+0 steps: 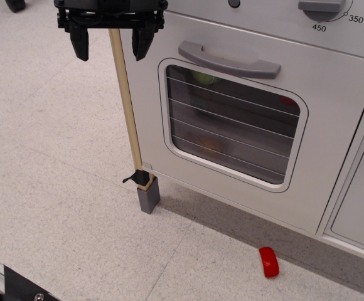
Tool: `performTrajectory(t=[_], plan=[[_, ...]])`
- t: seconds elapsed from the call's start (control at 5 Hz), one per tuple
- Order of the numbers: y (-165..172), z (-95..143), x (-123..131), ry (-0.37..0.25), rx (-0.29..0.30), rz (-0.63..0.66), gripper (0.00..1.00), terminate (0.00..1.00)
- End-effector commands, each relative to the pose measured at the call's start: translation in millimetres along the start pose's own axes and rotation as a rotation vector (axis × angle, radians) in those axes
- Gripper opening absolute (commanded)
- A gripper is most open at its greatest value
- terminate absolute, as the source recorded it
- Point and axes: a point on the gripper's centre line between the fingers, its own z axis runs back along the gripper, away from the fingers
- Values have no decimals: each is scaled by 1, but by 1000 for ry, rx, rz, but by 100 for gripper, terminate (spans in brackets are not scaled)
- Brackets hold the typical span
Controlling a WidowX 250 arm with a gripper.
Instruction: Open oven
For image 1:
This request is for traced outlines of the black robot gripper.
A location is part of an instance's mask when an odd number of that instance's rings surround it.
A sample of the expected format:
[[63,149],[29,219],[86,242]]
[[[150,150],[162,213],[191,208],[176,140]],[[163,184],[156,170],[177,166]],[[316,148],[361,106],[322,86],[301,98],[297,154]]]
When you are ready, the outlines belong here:
[[88,60],[87,29],[132,29],[132,51],[137,61],[146,57],[154,35],[164,28],[167,1],[55,1],[58,27],[70,32],[76,57]]

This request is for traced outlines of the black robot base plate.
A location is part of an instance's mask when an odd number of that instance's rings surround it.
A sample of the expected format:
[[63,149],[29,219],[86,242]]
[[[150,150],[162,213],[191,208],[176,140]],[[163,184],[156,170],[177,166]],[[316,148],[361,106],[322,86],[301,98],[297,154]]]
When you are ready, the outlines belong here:
[[4,266],[4,292],[12,300],[60,300],[49,291]]

